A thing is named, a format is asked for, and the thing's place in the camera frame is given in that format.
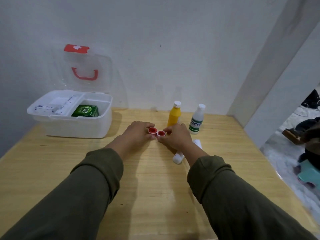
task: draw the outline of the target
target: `yellow bottle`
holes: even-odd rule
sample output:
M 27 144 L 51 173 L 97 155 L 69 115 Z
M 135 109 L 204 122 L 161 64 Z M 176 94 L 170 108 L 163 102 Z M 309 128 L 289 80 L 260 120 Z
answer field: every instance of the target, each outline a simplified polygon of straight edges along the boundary
M 174 101 L 174 106 L 170 111 L 169 114 L 169 120 L 168 120 L 168 125 L 167 126 L 172 126 L 174 124 L 177 124 L 180 120 L 181 116 L 181 102 L 180 101 Z

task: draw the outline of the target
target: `floor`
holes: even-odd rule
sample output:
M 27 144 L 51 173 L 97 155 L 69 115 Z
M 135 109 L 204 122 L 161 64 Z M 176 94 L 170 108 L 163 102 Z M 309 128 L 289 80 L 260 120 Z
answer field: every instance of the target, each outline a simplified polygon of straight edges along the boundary
M 299 156 L 304 153 L 304 146 L 294 145 L 281 134 L 284 129 L 294 128 L 300 122 L 315 117 L 320 117 L 318 109 L 298 107 L 261 147 L 261 151 L 275 168 L 279 177 L 294 191 L 320 226 L 320 192 L 303 185 L 298 181 L 294 172 Z

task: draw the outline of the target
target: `person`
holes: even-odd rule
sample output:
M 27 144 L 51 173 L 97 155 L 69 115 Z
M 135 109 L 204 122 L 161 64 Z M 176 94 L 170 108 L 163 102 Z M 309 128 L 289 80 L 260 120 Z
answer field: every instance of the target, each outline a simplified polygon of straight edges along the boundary
M 149 122 L 133 122 L 102 149 L 87 153 L 70 175 L 22 217 L 1 240 L 96 239 L 115 200 L 122 160 L 154 137 Z M 187 182 L 219 239 L 316 239 L 294 218 L 238 177 L 221 157 L 192 142 L 184 124 L 164 129 L 158 140 L 181 151 L 190 165 Z

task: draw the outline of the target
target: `white plastic bottle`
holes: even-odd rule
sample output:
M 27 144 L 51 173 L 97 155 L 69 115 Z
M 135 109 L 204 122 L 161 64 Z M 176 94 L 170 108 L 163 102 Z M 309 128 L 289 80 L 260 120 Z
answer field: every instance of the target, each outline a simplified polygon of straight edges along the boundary
M 189 131 L 191 134 L 198 134 L 200 126 L 204 119 L 204 110 L 206 106 L 204 104 L 199 104 L 197 111 L 192 115 L 192 119 L 189 125 Z

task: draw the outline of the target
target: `bottle label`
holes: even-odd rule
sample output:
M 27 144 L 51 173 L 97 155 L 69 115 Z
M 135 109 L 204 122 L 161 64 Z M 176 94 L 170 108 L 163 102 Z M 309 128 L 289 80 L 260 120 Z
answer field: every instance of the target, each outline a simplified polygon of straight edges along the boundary
M 198 132 L 200 130 L 200 126 L 203 121 L 198 121 L 195 120 L 194 118 L 191 119 L 190 125 L 189 125 L 189 130 L 192 132 Z

